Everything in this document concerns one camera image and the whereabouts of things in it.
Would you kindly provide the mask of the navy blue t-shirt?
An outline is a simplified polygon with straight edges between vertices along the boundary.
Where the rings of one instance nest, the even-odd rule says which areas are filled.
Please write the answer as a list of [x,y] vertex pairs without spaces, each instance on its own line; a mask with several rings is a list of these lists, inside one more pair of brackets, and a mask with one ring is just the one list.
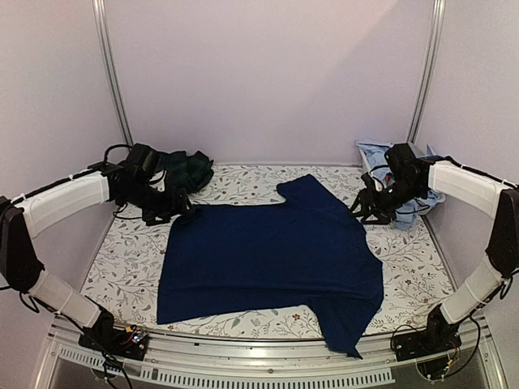
[[348,207],[313,176],[277,193],[281,203],[202,205],[173,222],[157,322],[307,306],[328,348],[356,357],[384,299],[382,263]]

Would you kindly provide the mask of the right robot arm white sleeves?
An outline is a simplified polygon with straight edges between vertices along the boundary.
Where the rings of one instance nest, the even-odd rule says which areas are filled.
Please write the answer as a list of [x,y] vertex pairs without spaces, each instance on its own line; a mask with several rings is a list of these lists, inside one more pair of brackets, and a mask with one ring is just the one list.
[[493,220],[482,262],[428,316],[427,331],[432,336],[453,331],[498,289],[506,289],[518,273],[518,187],[459,164],[450,156],[417,157],[407,143],[391,147],[384,158],[394,183],[384,189],[383,209],[398,207],[433,190],[461,200]]

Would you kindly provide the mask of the robot arm white sleeves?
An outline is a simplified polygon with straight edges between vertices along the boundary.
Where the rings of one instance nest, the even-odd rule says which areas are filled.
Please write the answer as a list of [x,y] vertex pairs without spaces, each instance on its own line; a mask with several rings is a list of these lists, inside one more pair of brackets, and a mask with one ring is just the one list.
[[100,307],[67,282],[46,271],[32,240],[47,228],[92,206],[115,202],[141,210],[143,185],[149,185],[159,161],[157,151],[140,143],[118,164],[107,160],[52,184],[1,199],[1,274],[8,287],[55,309],[81,327],[92,327]]
[[461,200],[493,220],[482,262],[428,316],[427,331],[432,336],[453,331],[498,289],[506,289],[518,273],[518,187],[459,164],[450,156],[417,157],[407,143],[391,147],[384,158],[394,183],[384,189],[383,209],[398,207],[433,190]]

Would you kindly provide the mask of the left robot arm white sleeves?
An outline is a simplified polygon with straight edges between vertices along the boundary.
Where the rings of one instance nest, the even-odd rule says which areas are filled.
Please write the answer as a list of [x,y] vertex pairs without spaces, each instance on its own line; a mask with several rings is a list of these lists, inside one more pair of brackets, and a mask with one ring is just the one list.
[[32,240],[47,228],[92,206],[115,202],[141,210],[143,185],[149,185],[159,161],[157,151],[140,143],[118,164],[107,160],[52,184],[1,199],[1,274],[8,287],[55,309],[81,327],[92,327],[100,307],[67,282],[46,271]]

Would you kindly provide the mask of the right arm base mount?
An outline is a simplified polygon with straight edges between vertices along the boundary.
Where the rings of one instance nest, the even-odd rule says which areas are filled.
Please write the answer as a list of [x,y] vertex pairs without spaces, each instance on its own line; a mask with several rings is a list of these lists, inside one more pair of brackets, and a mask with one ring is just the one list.
[[440,306],[435,307],[427,316],[427,325],[423,330],[397,335],[393,332],[390,348],[398,361],[407,361],[428,357],[437,353],[454,351],[453,357],[443,356],[436,360],[417,364],[418,372],[426,379],[446,378],[454,363],[454,358],[461,347],[458,324],[449,324],[443,316]]

